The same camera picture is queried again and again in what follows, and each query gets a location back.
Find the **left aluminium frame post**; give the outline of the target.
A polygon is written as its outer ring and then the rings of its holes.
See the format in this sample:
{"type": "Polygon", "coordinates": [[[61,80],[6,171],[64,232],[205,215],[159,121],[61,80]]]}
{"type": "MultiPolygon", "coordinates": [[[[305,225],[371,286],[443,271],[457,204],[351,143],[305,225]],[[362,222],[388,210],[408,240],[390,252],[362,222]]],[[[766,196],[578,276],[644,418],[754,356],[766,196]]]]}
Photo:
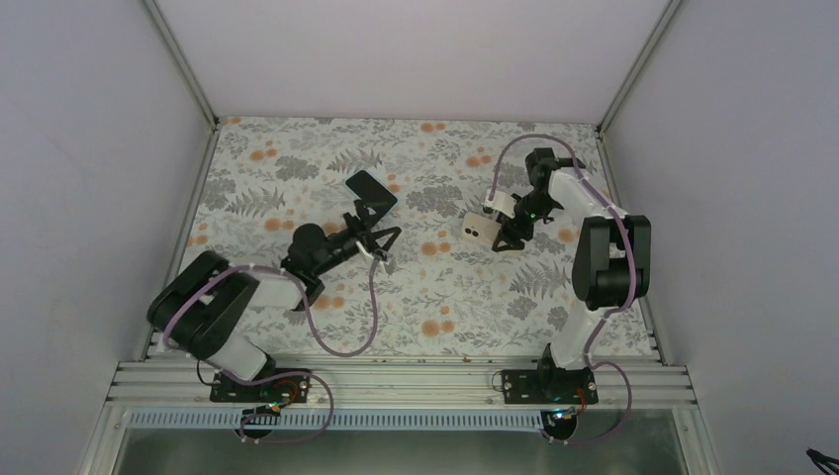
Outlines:
{"type": "Polygon", "coordinates": [[[178,42],[173,29],[160,7],[159,2],[155,0],[140,0],[140,3],[148,13],[168,51],[168,54],[174,60],[176,68],[189,89],[189,92],[197,104],[205,122],[214,130],[219,122],[218,115],[211,106],[194,69],[190,65],[183,48],[178,42]]]}

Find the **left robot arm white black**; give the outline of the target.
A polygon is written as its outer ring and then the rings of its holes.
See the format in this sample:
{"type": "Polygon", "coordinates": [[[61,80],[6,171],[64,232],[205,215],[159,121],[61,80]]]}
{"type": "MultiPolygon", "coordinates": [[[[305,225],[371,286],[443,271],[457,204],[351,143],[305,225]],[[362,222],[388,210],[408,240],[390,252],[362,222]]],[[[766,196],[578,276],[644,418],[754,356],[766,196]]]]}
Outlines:
{"type": "Polygon", "coordinates": [[[324,290],[322,275],[341,263],[362,255],[370,277],[386,269],[401,230],[375,227],[396,203],[357,199],[355,211],[343,216],[344,229],[333,234],[312,223],[299,226],[278,268],[232,265],[204,251],[152,300],[146,319],[165,347],[221,370],[249,400],[263,400],[275,387],[274,359],[235,329],[251,300],[265,290],[282,307],[308,314],[324,290]]]}

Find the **right aluminium frame post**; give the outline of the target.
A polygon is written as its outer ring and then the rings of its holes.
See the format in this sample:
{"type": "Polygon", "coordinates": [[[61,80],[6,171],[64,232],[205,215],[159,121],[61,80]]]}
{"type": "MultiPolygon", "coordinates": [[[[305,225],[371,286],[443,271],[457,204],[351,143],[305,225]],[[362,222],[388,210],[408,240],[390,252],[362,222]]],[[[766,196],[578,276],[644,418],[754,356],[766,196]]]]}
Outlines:
{"type": "Polygon", "coordinates": [[[670,25],[681,9],[682,4],[682,0],[668,0],[665,3],[651,32],[643,43],[638,55],[633,60],[628,72],[621,81],[617,92],[611,99],[606,112],[598,124],[597,130],[600,135],[604,136],[606,134],[618,116],[621,107],[632,92],[637,80],[658,47],[658,44],[669,30],[670,25]]]}

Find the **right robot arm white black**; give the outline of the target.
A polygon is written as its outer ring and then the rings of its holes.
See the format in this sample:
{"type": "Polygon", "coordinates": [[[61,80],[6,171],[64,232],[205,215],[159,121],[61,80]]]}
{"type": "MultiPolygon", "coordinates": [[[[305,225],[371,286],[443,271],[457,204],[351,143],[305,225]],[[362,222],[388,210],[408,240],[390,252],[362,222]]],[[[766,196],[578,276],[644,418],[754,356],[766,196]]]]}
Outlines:
{"type": "Polygon", "coordinates": [[[571,283],[580,306],[545,347],[535,387],[549,403],[587,387],[594,342],[607,320],[646,295],[650,281],[651,224],[643,215],[619,208],[590,181],[576,156],[559,158],[538,147],[525,158],[531,190],[524,196],[490,189],[485,208],[497,212],[496,252],[521,250],[537,222],[553,210],[571,215],[580,227],[571,283]]]}

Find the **beige phone case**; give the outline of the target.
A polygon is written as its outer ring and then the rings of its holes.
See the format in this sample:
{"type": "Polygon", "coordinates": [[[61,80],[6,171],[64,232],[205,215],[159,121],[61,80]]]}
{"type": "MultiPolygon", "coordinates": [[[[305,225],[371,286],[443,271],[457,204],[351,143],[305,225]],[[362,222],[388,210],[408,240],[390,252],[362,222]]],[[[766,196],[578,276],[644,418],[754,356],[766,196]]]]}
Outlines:
{"type": "Polygon", "coordinates": [[[467,242],[492,249],[501,224],[484,215],[466,213],[461,227],[461,238],[467,242]]]}

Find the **phone in light blue case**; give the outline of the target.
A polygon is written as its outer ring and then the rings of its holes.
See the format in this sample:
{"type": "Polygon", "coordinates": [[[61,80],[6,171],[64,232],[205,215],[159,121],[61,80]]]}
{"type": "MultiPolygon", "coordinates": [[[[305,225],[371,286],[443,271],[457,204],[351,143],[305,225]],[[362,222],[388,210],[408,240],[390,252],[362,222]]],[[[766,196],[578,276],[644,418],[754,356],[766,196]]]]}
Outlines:
{"type": "Polygon", "coordinates": [[[366,170],[359,170],[348,177],[345,185],[365,207],[377,214],[387,214],[398,203],[398,198],[366,170]]]}

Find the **aluminium frame post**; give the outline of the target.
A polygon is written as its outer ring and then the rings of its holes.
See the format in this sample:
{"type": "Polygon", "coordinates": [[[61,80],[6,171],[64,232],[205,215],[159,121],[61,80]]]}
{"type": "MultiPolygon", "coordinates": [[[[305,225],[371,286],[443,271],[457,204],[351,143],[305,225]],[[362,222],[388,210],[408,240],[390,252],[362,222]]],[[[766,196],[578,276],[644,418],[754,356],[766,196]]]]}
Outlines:
{"type": "Polygon", "coordinates": [[[140,3],[148,13],[168,51],[168,54],[174,60],[176,68],[189,89],[189,92],[197,104],[205,122],[214,130],[219,122],[218,115],[211,106],[194,69],[190,65],[183,48],[178,42],[173,29],[160,7],[159,2],[155,0],[140,0],[140,3]]]}
{"type": "Polygon", "coordinates": [[[621,81],[617,92],[611,99],[606,112],[598,124],[597,130],[600,135],[604,136],[606,134],[618,116],[621,107],[632,92],[637,80],[658,47],[658,44],[669,30],[670,25],[681,9],[682,4],[682,0],[668,0],[665,3],[651,32],[643,43],[638,55],[633,60],[628,72],[621,81]]]}

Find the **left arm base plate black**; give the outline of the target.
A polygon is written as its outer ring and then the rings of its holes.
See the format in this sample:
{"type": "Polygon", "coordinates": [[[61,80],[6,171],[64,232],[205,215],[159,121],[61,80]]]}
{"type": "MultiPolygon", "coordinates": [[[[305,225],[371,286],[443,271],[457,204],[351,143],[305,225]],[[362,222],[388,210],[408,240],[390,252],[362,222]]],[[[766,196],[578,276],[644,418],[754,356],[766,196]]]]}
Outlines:
{"type": "Polygon", "coordinates": [[[243,385],[228,376],[217,375],[209,395],[213,403],[285,405],[306,403],[311,378],[285,376],[260,385],[243,385]]]}

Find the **aluminium mounting rail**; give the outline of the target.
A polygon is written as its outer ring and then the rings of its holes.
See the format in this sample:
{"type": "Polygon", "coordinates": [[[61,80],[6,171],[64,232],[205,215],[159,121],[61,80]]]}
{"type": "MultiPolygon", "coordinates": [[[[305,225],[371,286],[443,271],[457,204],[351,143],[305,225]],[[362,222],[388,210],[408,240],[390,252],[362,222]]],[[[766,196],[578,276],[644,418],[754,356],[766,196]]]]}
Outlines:
{"type": "MultiPolygon", "coordinates": [[[[504,405],[499,392],[504,369],[530,369],[532,357],[285,357],[282,368],[311,370],[324,385],[315,383],[307,408],[324,409],[334,395],[339,409],[493,410],[504,405]]],[[[604,367],[595,378],[599,408],[620,409],[630,383],[635,409],[690,408],[698,400],[684,366],[664,366],[644,358],[621,358],[626,378],[604,367]]],[[[109,406],[208,407],[210,389],[199,382],[212,369],[198,370],[184,357],[156,357],[142,362],[121,362],[106,396],[109,406]]]]}

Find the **floral patterned table mat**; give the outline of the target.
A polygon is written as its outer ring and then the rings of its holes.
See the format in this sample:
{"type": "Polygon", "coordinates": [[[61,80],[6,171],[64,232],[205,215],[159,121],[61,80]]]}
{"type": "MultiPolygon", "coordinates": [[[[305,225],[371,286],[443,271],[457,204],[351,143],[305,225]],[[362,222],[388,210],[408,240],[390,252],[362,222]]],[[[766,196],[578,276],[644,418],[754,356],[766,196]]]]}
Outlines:
{"type": "Polygon", "coordinates": [[[579,228],[562,212],[538,224],[521,254],[461,238],[485,191],[524,194],[524,159],[572,148],[604,187],[597,134],[582,124],[228,117],[184,261],[214,250],[235,263],[278,266],[305,223],[342,230],[345,180],[366,170],[397,198],[383,221],[402,234],[390,274],[362,257],[329,272],[310,316],[254,299],[238,323],[275,354],[362,348],[380,356],[536,356],[567,321],[579,228]]]}

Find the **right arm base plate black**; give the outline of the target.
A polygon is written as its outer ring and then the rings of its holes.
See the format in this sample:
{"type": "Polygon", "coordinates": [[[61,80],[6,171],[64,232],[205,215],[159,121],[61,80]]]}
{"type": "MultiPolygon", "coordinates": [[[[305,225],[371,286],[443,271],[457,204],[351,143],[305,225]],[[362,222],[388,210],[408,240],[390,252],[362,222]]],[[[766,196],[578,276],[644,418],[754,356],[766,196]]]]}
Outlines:
{"type": "Polygon", "coordinates": [[[502,391],[508,405],[595,405],[598,385],[589,368],[503,370],[502,391]]]}

